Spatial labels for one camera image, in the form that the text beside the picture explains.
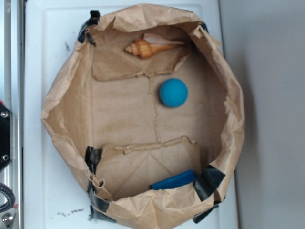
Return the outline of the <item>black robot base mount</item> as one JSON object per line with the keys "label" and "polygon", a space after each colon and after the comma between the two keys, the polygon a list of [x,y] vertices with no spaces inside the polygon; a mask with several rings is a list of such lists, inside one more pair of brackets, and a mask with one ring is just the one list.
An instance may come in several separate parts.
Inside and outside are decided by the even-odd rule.
{"label": "black robot base mount", "polygon": [[11,161],[11,111],[0,101],[0,171]]}

